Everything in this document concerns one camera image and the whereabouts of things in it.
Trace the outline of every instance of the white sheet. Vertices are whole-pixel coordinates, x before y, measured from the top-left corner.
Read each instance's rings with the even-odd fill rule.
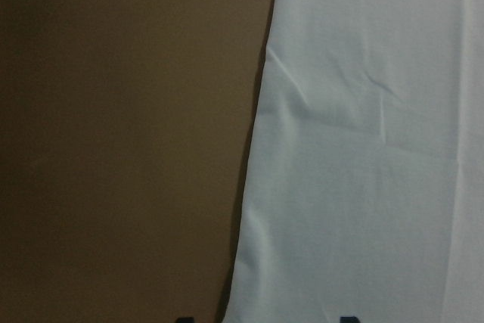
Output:
[[[484,0],[276,0],[224,323],[484,322]]]

